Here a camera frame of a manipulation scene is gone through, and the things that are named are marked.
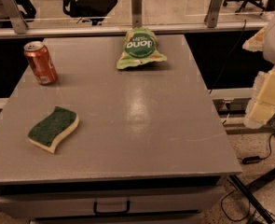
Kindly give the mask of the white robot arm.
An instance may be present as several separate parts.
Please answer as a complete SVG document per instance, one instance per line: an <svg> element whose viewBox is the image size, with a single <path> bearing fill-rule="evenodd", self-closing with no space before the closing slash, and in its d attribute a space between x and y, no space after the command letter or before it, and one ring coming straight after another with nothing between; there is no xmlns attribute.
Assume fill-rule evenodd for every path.
<svg viewBox="0 0 275 224"><path fill-rule="evenodd" d="M275 15L264 28L246 40L242 48L251 52L261 51L263 58L273 64L268 72L258 72L245 110L244 125L259 129L275 115Z"/></svg>

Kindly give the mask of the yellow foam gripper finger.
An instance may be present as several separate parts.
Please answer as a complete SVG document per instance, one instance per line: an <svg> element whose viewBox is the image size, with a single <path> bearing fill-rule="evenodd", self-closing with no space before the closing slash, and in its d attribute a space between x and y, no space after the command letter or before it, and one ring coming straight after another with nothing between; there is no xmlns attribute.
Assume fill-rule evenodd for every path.
<svg viewBox="0 0 275 224"><path fill-rule="evenodd" d="M275 66L259 72L254 80L253 92L245 110L244 125L259 129L275 115Z"/></svg>
<svg viewBox="0 0 275 224"><path fill-rule="evenodd" d="M266 27L261 28L256 34L243 43L242 48L251 52L262 51L265 31Z"/></svg>

